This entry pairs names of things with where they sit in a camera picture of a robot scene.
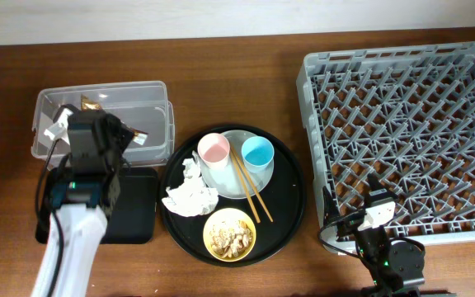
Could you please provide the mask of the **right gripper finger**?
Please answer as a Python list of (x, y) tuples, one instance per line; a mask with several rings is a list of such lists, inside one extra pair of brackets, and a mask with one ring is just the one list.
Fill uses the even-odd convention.
[(322, 188), (322, 195), (324, 200), (324, 224), (328, 225), (339, 217), (339, 210), (327, 186)]
[(368, 175), (369, 183), (369, 201), (391, 201), (393, 199), (393, 193), (383, 186), (377, 176), (373, 173)]

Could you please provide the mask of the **gold snack wrapper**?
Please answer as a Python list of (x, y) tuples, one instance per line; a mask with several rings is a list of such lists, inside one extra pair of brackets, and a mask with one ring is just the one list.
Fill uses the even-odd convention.
[[(92, 101), (88, 97), (81, 95), (81, 110), (82, 111), (102, 111), (103, 108), (101, 105), (97, 102)], [(143, 132), (141, 130), (137, 130), (135, 128), (129, 127), (128, 129), (131, 130), (134, 133), (134, 136), (132, 140), (139, 145), (143, 145), (146, 142), (146, 139), (148, 138), (148, 134), (146, 132)]]

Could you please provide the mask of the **yellow bowl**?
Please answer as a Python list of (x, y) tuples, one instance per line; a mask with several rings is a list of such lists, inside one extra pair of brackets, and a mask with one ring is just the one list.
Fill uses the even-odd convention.
[(238, 262), (256, 243), (256, 226), (243, 211), (225, 208), (215, 211), (205, 222), (203, 240), (210, 255), (222, 262)]

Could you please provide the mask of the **food scraps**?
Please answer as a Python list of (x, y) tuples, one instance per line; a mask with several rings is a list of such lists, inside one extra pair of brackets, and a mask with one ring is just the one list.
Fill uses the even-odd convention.
[(209, 231), (210, 247), (222, 258), (241, 256), (251, 245), (254, 233), (242, 220), (221, 221)]

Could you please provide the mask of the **white napkin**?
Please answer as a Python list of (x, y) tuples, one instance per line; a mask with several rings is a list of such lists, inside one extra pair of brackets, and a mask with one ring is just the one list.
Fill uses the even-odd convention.
[(168, 186), (167, 196), (162, 198), (167, 210), (182, 217), (207, 215), (214, 211), (219, 202), (219, 192), (216, 188), (205, 185), (200, 161), (197, 152), (183, 161), (183, 183), (177, 188)]

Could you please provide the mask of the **pink cup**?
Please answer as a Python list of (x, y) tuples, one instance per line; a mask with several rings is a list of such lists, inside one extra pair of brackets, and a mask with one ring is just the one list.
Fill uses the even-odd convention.
[(209, 133), (200, 139), (197, 153), (208, 168), (221, 170), (228, 164), (230, 143), (222, 134)]

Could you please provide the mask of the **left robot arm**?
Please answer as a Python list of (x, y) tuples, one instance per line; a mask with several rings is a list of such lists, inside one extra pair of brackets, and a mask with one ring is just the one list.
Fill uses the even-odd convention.
[(96, 251), (120, 195), (123, 152), (134, 132), (103, 110), (68, 117), (70, 151), (44, 186), (47, 247), (34, 296), (83, 296)]

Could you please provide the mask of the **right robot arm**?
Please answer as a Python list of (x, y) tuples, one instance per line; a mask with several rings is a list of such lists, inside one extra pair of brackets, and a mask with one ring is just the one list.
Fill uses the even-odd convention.
[(390, 238), (384, 225), (395, 215), (398, 196), (379, 182), (376, 174), (367, 176), (369, 191), (364, 205), (357, 211), (341, 215), (333, 210), (331, 192), (324, 189), (326, 216), (319, 229), (336, 229), (339, 237), (352, 235), (355, 252), (347, 252), (320, 239), (319, 242), (337, 252), (354, 257), (368, 269), (374, 285), (363, 288), (363, 296), (419, 296), (425, 283), (423, 268), (426, 248), (411, 238)]

